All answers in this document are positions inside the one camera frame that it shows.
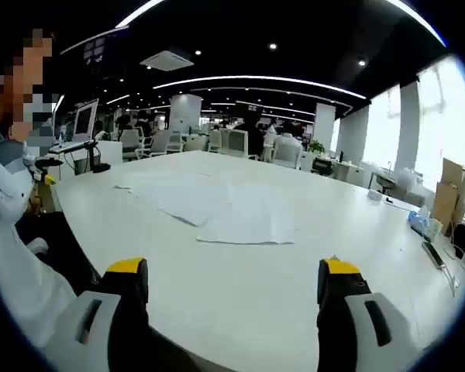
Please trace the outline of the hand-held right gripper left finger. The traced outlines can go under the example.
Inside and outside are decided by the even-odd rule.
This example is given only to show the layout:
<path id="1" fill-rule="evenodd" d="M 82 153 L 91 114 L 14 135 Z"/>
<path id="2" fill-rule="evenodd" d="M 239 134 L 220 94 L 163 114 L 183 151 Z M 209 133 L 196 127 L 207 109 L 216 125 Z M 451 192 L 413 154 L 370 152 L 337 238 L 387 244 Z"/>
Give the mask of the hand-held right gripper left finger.
<path id="1" fill-rule="evenodd" d="M 146 259 L 111 265 L 60 314 L 43 354 L 55 371 L 196 371 L 189 354 L 149 324 Z"/>

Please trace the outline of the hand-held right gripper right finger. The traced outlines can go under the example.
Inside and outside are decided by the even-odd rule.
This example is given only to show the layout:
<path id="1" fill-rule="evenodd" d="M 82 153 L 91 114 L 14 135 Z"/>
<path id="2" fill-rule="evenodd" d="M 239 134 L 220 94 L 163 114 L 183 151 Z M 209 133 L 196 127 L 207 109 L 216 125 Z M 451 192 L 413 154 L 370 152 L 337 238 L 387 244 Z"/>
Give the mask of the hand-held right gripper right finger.
<path id="1" fill-rule="evenodd" d="M 317 301 L 318 371 L 409 371 L 440 344 L 418 348 L 398 308 L 337 257 L 319 261 Z"/>

